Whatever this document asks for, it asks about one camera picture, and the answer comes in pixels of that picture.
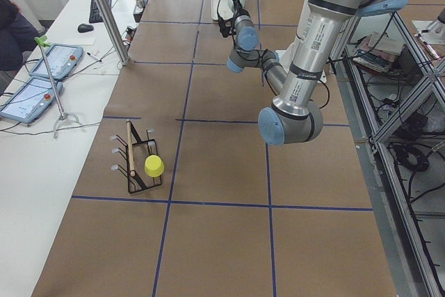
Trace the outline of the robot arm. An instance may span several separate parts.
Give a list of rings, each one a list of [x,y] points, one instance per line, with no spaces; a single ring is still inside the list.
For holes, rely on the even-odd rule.
[[[258,116],[261,137],[269,145],[304,143],[317,137],[323,116],[311,95],[328,60],[344,22],[352,17],[394,13],[408,0],[305,0],[295,44],[289,47],[292,57],[284,69],[277,54],[258,50],[258,35],[249,14],[234,6],[234,47],[227,67],[242,72],[258,67],[269,80],[277,96]]]

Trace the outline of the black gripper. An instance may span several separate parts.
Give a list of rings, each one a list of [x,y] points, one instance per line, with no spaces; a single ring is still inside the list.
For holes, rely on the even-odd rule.
[[[244,8],[241,0],[232,0],[232,17],[224,19],[218,14],[218,25],[221,35],[224,38],[237,35],[240,38],[251,36],[251,17],[249,12]]]

